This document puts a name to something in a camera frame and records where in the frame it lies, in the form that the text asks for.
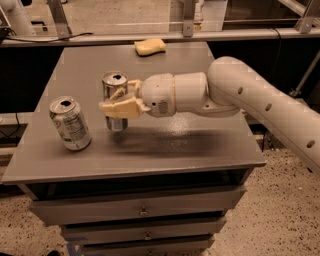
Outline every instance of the soda can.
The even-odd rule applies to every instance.
[[[80,105],[70,96],[62,96],[50,103],[49,113],[66,148],[81,150],[91,141],[91,135]]]
[[[116,100],[128,93],[128,79],[120,71],[105,73],[102,77],[104,100]],[[106,116],[107,127],[114,132],[120,132],[128,127],[128,119],[112,118]]]

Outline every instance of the gray drawer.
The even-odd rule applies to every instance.
[[[144,243],[82,246],[81,252],[85,256],[152,256],[157,253],[204,250],[209,248],[212,243],[213,239],[210,236],[199,236]]]
[[[65,227],[62,229],[62,236],[71,244],[83,245],[214,234],[221,230],[226,219],[212,215],[198,214],[189,218],[182,215],[144,221],[116,221],[93,226]]]
[[[244,186],[204,187],[38,201],[30,210],[47,225],[67,225],[232,209],[244,192]]]

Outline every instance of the sponge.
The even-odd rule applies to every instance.
[[[157,52],[165,52],[167,49],[166,44],[160,38],[134,42],[134,45],[140,56],[148,56]]]

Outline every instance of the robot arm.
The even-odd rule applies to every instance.
[[[135,86],[131,98],[128,94],[125,99],[102,102],[100,108],[113,118],[136,118],[143,112],[154,117],[176,112],[226,117],[242,108],[320,173],[320,115],[235,58],[215,60],[207,77],[204,73],[151,76]]]

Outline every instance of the cable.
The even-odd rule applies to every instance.
[[[85,35],[93,35],[93,33],[85,32],[85,33],[81,33],[81,34],[77,34],[77,35],[72,35],[72,36],[58,38],[58,39],[52,39],[52,40],[27,40],[27,39],[12,38],[9,36],[6,36],[5,39],[11,40],[11,41],[18,41],[18,42],[28,42],[28,43],[51,43],[51,42],[64,41],[64,40],[68,40],[68,39],[79,37],[79,36],[85,36]]]
[[[13,131],[12,133],[10,133],[9,135],[5,134],[3,131],[0,131],[1,134],[3,134],[6,138],[11,138],[11,136],[13,134],[15,134],[17,131],[19,131],[20,129],[20,122],[19,122],[19,118],[18,118],[18,113],[16,113],[16,120],[17,120],[17,129],[15,131]]]
[[[273,81],[274,72],[275,72],[276,67],[277,67],[277,65],[278,65],[278,60],[279,60],[279,56],[280,56],[280,52],[281,52],[282,38],[281,38],[281,35],[280,35],[279,31],[278,31],[276,28],[269,28],[269,29],[276,31],[277,34],[278,34],[278,37],[279,37],[278,52],[277,52],[277,56],[276,56],[276,59],[275,59],[275,61],[274,61],[274,65],[273,65],[273,69],[272,69],[272,73],[271,73],[271,81]]]

